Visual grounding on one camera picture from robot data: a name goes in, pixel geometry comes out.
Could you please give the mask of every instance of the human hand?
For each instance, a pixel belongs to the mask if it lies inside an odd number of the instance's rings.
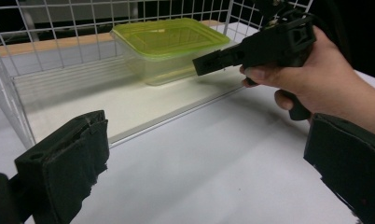
[[[302,67],[266,64],[241,67],[240,72],[259,85],[294,93],[312,113],[347,119],[370,131],[375,130],[375,89],[357,75],[319,28],[314,27],[314,33],[317,40]],[[250,87],[246,80],[243,84]],[[293,102],[280,91],[275,93],[275,102],[282,109],[293,107]]]

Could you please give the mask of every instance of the white wire grid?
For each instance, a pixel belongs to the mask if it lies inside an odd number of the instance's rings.
[[[312,2],[289,1],[306,12]],[[248,26],[259,29],[263,25],[251,0],[16,0],[0,6],[0,14],[10,11],[20,15],[21,27],[5,30],[2,26],[6,21],[16,21],[0,18],[0,106],[27,147],[35,141],[13,77],[118,57],[123,53],[118,44],[103,39],[103,35],[121,23],[192,18],[208,21],[220,33],[233,32],[235,42],[252,34]],[[87,36],[91,37],[89,44],[84,39]],[[65,46],[65,40],[73,47]],[[51,48],[43,50],[44,42]],[[20,52],[22,45],[25,51]]]

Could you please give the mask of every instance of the translucent food container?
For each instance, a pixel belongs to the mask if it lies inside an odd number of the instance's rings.
[[[183,18],[115,26],[127,66],[148,85],[161,85],[196,74],[192,60],[229,43],[201,22]]]

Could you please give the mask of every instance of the plastic container lid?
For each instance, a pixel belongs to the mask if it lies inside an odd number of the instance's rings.
[[[229,43],[229,38],[201,22],[182,18],[117,25],[113,34],[137,54],[163,60]]]

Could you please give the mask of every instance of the cage floor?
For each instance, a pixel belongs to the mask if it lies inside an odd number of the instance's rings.
[[[16,77],[14,83],[36,142],[69,119],[104,110],[109,143],[141,132],[241,87],[238,67],[153,87],[122,57]]]

